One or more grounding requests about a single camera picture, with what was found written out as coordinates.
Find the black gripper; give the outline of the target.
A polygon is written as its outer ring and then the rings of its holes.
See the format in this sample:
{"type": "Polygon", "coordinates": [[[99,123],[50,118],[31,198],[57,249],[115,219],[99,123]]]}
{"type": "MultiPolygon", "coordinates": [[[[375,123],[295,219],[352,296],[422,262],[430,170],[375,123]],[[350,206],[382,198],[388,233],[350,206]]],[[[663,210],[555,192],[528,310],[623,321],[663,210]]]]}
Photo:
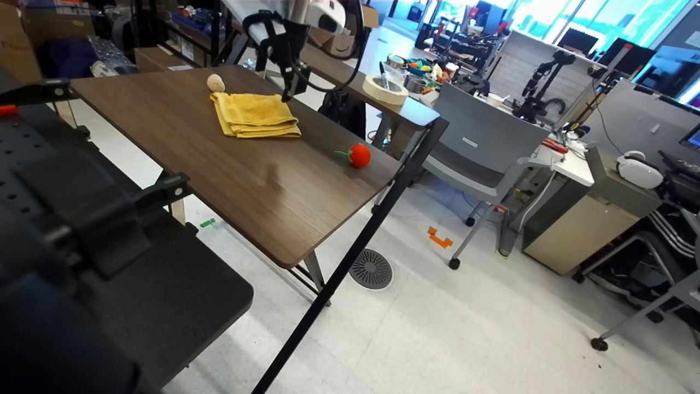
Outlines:
{"type": "Polygon", "coordinates": [[[309,28],[284,20],[277,10],[260,9],[243,20],[244,36],[256,51],[256,67],[263,69],[274,62],[283,73],[283,100],[291,100],[293,91],[301,94],[309,85],[309,69],[299,67],[299,53],[309,28]]]}

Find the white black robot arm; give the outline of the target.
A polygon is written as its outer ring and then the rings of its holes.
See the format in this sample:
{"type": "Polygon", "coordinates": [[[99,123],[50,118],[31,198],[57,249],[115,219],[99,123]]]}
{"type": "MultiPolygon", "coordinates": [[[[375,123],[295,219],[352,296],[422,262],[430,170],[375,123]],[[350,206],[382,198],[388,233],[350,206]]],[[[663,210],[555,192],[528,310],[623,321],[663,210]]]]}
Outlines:
{"type": "Polygon", "coordinates": [[[311,28],[331,32],[333,37],[350,36],[352,46],[347,59],[363,55],[363,16],[350,17],[341,0],[293,0],[291,10],[280,10],[276,0],[221,2],[256,48],[256,67],[263,69],[268,62],[280,67],[284,100],[291,100],[309,87],[311,69],[301,64],[299,55],[311,28]]]}

